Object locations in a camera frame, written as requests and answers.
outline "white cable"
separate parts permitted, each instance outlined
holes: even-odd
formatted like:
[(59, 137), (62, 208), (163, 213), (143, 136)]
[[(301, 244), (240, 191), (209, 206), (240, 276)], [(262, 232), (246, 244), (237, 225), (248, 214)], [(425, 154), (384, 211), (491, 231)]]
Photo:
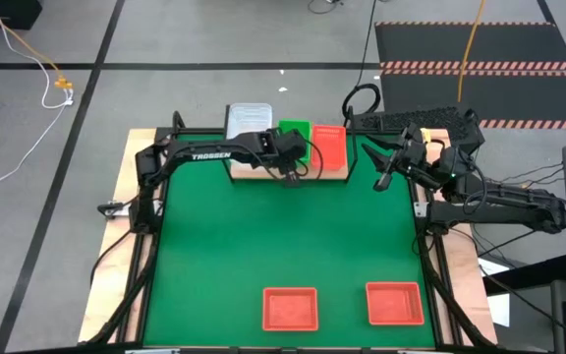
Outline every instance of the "white cable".
[(60, 116), (63, 114), (63, 111), (65, 110), (65, 108), (67, 107), (67, 105), (63, 105), (60, 107), (60, 111), (58, 112), (58, 115), (56, 115), (56, 118), (54, 118), (54, 120), (47, 126), (47, 128), (45, 129), (45, 131), (43, 132), (43, 134), (40, 135), (40, 137), (38, 138), (38, 140), (36, 141), (36, 143), (34, 143), (34, 145), (29, 149), (28, 152), (26, 152), (26, 154), (24, 155), (24, 157), (21, 159), (21, 161), (19, 162), (19, 164), (17, 165), (17, 167), (6, 173), (5, 175), (0, 177), (0, 182), (5, 180), (6, 178), (12, 176), (15, 172), (17, 172), (19, 170), (19, 168), (21, 168), (21, 165), (24, 164), (24, 162), (26, 161), (26, 159), (28, 158), (28, 156), (34, 151), (34, 149), (38, 146), (38, 144), (43, 140), (43, 138), (45, 137), (45, 135), (47, 135), (47, 132), (49, 132), (49, 130), (51, 129), (51, 127), (56, 124), (56, 122), (58, 121), (58, 118), (60, 118)]
[(8, 34), (6, 33), (6, 29), (4, 29), (3, 26), (0, 26), (0, 28), (1, 28), (1, 31), (4, 33), (4, 38), (6, 39), (6, 43), (8, 44), (8, 48), (10, 48), (10, 50), (12, 50), (13, 52), (15, 52), (15, 53), (17, 53), (17, 54), (23, 56), (24, 58), (27, 58), (27, 59), (29, 59), (29, 60), (32, 60), (34, 63), (38, 64), (38, 66), (40, 67), (40, 69), (41, 69), (41, 70), (43, 71), (43, 73), (45, 74), (45, 79), (47, 79), (47, 85), (45, 86), (45, 92), (43, 93), (43, 98), (42, 98), (42, 100), (40, 101), (40, 103), (42, 104), (42, 106), (43, 106), (44, 108), (47, 108), (47, 109), (57, 109), (57, 108), (61, 108), (61, 107), (65, 107), (65, 106), (71, 105), (71, 104), (73, 103), (72, 99), (74, 98), (73, 90), (72, 90), (72, 89), (66, 90), (65, 88), (63, 88), (63, 91), (65, 92), (65, 96), (66, 96), (67, 98), (65, 99), (64, 102), (62, 102), (62, 103), (60, 103), (60, 104), (58, 104), (58, 105), (55, 105), (55, 106), (49, 106), (49, 105), (45, 104), (45, 97), (47, 96), (47, 93), (49, 92), (49, 85), (50, 85), (50, 82), (49, 82), (49, 74), (47, 74), (47, 71), (45, 70), (45, 68), (43, 67), (42, 63), (41, 63), (38, 59), (36, 59), (36, 58), (34, 58), (34, 57), (32, 57), (32, 56), (26, 55), (26, 54), (24, 54), (24, 53), (22, 53), (22, 52), (16, 50), (15, 48), (13, 48), (13, 47), (12, 47), (12, 44), (10, 44), (10, 39), (8, 39)]

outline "green mat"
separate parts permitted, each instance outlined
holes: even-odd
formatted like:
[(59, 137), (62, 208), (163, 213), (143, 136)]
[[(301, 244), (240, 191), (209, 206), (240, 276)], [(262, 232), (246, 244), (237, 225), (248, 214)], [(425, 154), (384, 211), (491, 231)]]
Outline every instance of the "green mat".
[[(406, 180), (373, 191), (377, 174), (358, 151), (348, 185), (233, 184), (220, 161), (181, 166), (168, 190), (143, 344), (433, 347)], [(368, 281), (416, 281), (425, 324), (370, 325)], [(261, 329), (263, 288), (286, 286), (317, 289), (318, 331)]]

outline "concrete floor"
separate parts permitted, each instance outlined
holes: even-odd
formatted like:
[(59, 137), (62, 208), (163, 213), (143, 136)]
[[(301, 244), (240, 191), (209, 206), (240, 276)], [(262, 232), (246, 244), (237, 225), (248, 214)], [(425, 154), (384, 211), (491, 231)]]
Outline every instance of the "concrete floor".
[[(57, 62), (92, 63), (115, 1), (45, 0), (44, 12), (23, 36)], [(566, 1), (548, 3), (566, 41)], [(370, 4), (345, 0), (334, 12), (316, 16), (308, 13), (306, 0), (126, 0), (106, 62), (359, 62)], [(390, 0), (377, 4), (374, 19), (472, 21), (477, 6), (470, 0)], [(543, 15), (536, 0), (488, 0), (483, 19), (541, 22)], [(9, 52), (0, 32), (0, 63), (23, 61)], [(374, 35), (368, 61), (377, 61)], [(0, 324), (89, 72), (67, 74), (76, 85), (77, 103), (66, 110), (26, 165), (0, 184)], [(339, 123), (339, 106), (357, 74), (274, 69), (103, 71), (7, 350), (76, 344), (88, 274), (104, 229), (95, 206), (113, 194), (129, 129), (166, 126), (175, 109), (188, 126), (219, 127), (224, 105), (241, 101), (271, 104), (275, 120)], [(376, 82), (375, 75), (366, 71), (363, 82)], [(0, 175), (14, 168), (56, 113), (40, 107), (43, 85), (38, 71), (0, 71)], [(53, 101), (60, 99), (59, 92), (52, 94)], [(354, 104), (365, 107), (369, 100), (361, 96)], [(484, 135), (487, 143), (478, 162), (492, 178), (555, 163), (566, 145), (566, 131), (484, 130)], [(562, 182), (548, 189), (564, 196)], [(498, 244), (523, 230), (482, 226), (479, 231)], [(535, 263), (565, 254), (566, 234), (536, 234), (503, 252), (518, 263)]]

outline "wooden table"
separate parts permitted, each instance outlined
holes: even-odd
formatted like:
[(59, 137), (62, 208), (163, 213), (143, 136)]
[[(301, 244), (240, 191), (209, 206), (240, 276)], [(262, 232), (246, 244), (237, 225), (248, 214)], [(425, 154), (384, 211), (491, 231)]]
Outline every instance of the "wooden table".
[[(154, 141), (155, 129), (133, 129), (130, 131), (122, 165), (117, 177), (117, 185), (113, 199), (115, 201), (128, 201), (138, 190), (137, 174), (135, 167), (135, 153), (152, 145)], [(443, 140), (449, 145), (449, 137), (444, 130), (432, 130), (431, 135), (434, 139)], [(430, 144), (427, 146), (427, 158), (435, 160), (439, 157), (440, 146)], [(236, 177), (244, 177), (242, 171), (232, 171)], [(113, 244), (120, 236), (129, 229), (128, 217), (118, 217), (106, 223), (104, 238), (100, 253)], [(468, 225), (458, 225), (456, 228), (471, 234)], [(481, 333), (489, 340), (496, 342), (496, 335), (492, 325), (490, 309), (486, 299), (483, 283), (481, 281), (480, 268), (478, 266), (478, 256), (472, 240), (467, 239), (458, 232), (450, 232), (443, 238), (446, 259), (449, 268), (449, 275), (453, 287), (453, 294), (471, 321), (480, 329)], [(85, 317), (80, 331), (79, 341), (88, 340), (94, 336), (105, 322), (110, 318), (114, 309), (122, 300), (128, 272), (133, 256), (135, 236), (127, 238), (120, 246), (116, 247), (100, 264), (95, 273), (95, 279), (91, 286), (86, 304)], [(143, 245), (143, 257), (141, 257), (140, 269), (145, 262), (146, 245)], [(434, 266), (437, 259), (435, 251), (430, 253)], [(452, 343), (451, 328), (447, 309), (440, 296), (436, 293), (438, 314), (440, 316), (440, 327), (444, 343)], [(136, 337), (136, 326), (138, 323), (141, 304), (141, 295), (133, 305), (130, 312), (130, 324), (126, 332), (126, 340), (133, 341)], [(469, 343), (466, 335), (463, 340)]]

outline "red tray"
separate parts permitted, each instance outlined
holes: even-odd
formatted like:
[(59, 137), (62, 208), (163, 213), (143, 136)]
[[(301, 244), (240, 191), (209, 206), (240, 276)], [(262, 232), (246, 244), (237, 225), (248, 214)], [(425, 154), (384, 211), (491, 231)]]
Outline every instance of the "red tray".
[(263, 330), (318, 330), (315, 288), (263, 289)]
[(371, 325), (425, 323), (421, 292), (416, 282), (369, 282), (366, 294)]
[[(339, 170), (346, 165), (346, 128), (314, 125), (311, 141), (322, 152), (323, 169)], [(311, 152), (311, 166), (320, 167), (320, 156), (316, 151)]]

